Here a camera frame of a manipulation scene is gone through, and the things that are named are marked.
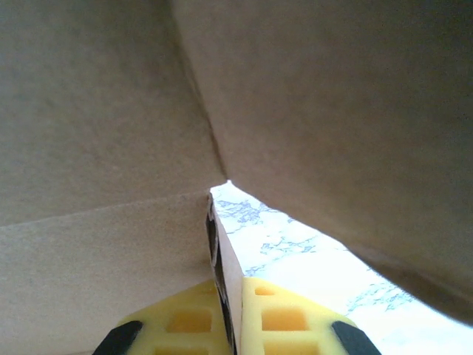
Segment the black rubber pad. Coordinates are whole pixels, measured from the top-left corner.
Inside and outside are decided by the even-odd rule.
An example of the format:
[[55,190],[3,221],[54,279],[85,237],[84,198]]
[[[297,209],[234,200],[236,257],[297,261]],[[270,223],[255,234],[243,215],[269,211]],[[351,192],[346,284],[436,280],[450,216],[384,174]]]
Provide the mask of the black rubber pad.
[[361,329],[339,320],[332,323],[332,329],[337,334],[348,355],[381,355],[370,338]]
[[142,327],[142,322],[132,320],[112,329],[92,355],[126,355]]

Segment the cardboard flap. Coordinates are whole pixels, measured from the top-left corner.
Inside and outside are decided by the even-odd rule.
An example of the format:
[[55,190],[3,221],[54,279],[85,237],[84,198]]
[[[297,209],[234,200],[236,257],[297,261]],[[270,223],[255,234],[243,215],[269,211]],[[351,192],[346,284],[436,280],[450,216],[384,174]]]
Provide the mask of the cardboard flap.
[[208,192],[0,228],[0,353],[94,349],[125,315],[212,278]]
[[212,271],[219,291],[228,344],[234,355],[240,354],[243,272],[231,242],[209,199],[206,220]]
[[0,11],[0,226],[226,181],[168,1]]
[[174,4],[228,178],[473,324],[473,7]]

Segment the brown cardboard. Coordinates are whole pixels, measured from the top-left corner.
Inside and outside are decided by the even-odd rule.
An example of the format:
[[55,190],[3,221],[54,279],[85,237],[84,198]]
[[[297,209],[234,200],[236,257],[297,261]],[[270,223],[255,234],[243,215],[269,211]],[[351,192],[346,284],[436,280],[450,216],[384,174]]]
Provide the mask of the brown cardboard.
[[210,277],[227,179],[473,323],[471,8],[173,3],[0,1],[0,353],[93,349]]
[[233,183],[473,324],[473,9],[174,5]]
[[226,177],[165,1],[0,13],[0,354],[89,351],[211,277]]

